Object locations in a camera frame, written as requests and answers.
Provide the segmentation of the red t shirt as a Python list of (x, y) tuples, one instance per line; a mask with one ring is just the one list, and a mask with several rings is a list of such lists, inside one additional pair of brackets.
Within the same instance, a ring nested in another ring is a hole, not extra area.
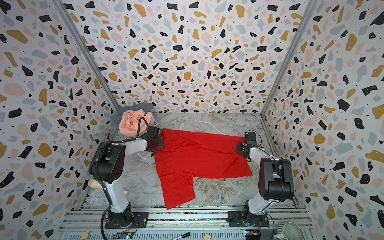
[(155, 152), (157, 173), (168, 210), (195, 199), (194, 178), (251, 177), (246, 159), (236, 153), (243, 137), (164, 129), (164, 147)]

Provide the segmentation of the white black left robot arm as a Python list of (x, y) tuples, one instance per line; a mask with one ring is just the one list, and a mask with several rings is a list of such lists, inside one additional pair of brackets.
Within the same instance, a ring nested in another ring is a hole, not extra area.
[(89, 166), (89, 173), (101, 185), (108, 208), (102, 215), (104, 229), (144, 229), (148, 212), (133, 212), (122, 184), (125, 159), (138, 152), (155, 153), (163, 148), (163, 130), (150, 126), (145, 118), (139, 118), (138, 130), (133, 137), (100, 143)]

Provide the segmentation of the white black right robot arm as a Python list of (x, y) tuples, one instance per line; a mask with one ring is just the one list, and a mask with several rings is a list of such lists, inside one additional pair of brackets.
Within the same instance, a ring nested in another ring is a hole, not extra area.
[(259, 135), (253, 130), (245, 132), (244, 142), (236, 148), (236, 152), (248, 162), (259, 165), (259, 191), (246, 201), (241, 216), (247, 227), (263, 226), (263, 221), (268, 219), (267, 209), (276, 203), (292, 200), (295, 193), (291, 162), (268, 153), (257, 142)]

